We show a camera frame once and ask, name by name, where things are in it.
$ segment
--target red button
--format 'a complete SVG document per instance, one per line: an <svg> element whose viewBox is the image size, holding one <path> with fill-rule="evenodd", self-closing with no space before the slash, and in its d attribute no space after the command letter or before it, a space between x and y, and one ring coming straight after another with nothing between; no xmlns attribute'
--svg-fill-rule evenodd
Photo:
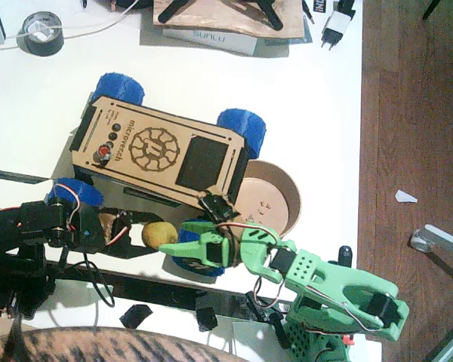
<svg viewBox="0 0 453 362"><path fill-rule="evenodd" d="M105 155L111 153L111 149L108 146L101 146L99 147L99 151L97 153L100 157L104 157Z"/></svg>

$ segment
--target duct tape roll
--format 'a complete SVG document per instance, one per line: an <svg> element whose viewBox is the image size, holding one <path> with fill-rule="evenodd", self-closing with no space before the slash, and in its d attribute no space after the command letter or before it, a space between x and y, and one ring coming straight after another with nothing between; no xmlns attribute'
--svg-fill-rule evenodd
<svg viewBox="0 0 453 362"><path fill-rule="evenodd" d="M25 37L25 45L30 53L40 57L56 54L63 46L63 33L59 17L48 11L40 11L28 16L22 25L23 33L32 33Z"/></svg>

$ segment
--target black screen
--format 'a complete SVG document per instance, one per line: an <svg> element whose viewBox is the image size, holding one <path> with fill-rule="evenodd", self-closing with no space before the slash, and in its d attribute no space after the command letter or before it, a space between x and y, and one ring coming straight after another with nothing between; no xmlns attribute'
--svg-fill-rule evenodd
<svg viewBox="0 0 453 362"><path fill-rule="evenodd" d="M217 183L228 145L195 136L190 140L176 180L179 186L203 191Z"/></svg>

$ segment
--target engraved turtle logo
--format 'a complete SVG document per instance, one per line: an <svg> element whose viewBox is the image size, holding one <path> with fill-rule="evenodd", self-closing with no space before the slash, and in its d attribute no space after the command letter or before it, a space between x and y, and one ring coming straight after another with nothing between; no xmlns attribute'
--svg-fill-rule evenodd
<svg viewBox="0 0 453 362"><path fill-rule="evenodd" d="M176 162L180 147L175 136L164 128L146 128L129 145L131 160L144 171L164 171Z"/></svg>

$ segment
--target power adapter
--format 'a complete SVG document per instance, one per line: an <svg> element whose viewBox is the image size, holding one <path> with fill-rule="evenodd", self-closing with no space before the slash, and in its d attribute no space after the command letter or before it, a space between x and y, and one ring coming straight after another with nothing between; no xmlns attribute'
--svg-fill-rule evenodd
<svg viewBox="0 0 453 362"><path fill-rule="evenodd" d="M347 26L356 13L353 10L354 0L340 0L337 4L337 10L327 19L324 30L322 30L322 46L325 43L330 44L329 50L341 41Z"/></svg>

